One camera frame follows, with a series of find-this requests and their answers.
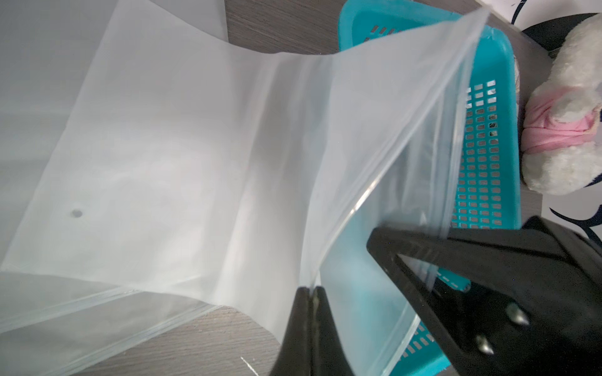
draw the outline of turquoise basket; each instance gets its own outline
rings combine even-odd
[[[399,31],[457,20],[461,15],[407,0],[348,0],[338,24],[342,50]],[[515,63],[503,32],[483,30],[467,89],[466,128],[453,227],[518,229],[518,168]],[[439,278],[464,290],[470,281],[440,269]],[[450,365],[421,323],[393,376],[432,376]]]

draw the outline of pink ribbon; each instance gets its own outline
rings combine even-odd
[[[521,150],[527,154],[541,153],[592,141],[596,136],[600,108],[593,109],[576,122],[561,123],[552,118],[550,109],[564,94],[576,90],[564,87],[532,97],[527,103]]]

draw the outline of stuffed animal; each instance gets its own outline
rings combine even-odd
[[[602,98],[602,13],[566,36],[548,81],[526,106],[521,151],[527,186],[567,194],[602,174],[602,145],[594,142]]]

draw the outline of frosted plastic sheet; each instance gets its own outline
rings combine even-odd
[[[234,306],[281,339],[436,101],[464,103],[445,88],[486,16],[265,55],[121,1],[3,269]]]
[[[154,0],[227,40],[223,0]],[[64,131],[117,0],[0,4],[0,260]],[[0,273],[0,333],[129,295],[105,283]]]
[[[212,311],[191,298],[141,292],[0,334],[2,375],[69,375]]]
[[[105,283],[0,273],[0,333],[136,293]]]
[[[365,245],[372,230],[383,224],[447,236],[462,151],[465,104],[445,98],[465,95],[472,61],[467,58],[449,80],[444,95],[351,218],[320,268],[343,349],[347,358],[353,359],[356,375],[388,375],[420,322]],[[435,267],[410,258],[406,263],[432,286]]]

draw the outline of wooden table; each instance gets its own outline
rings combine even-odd
[[[474,0],[421,0],[457,13],[479,7]],[[337,21],[345,0],[226,0],[229,41],[254,51],[332,54],[338,50]],[[504,21],[489,24],[512,42],[521,75],[520,108],[545,81],[546,51]],[[541,213],[541,195],[521,189],[523,220]],[[153,338],[94,365],[79,375],[268,375],[279,344],[266,330],[231,308]],[[453,370],[442,374],[455,374]]]

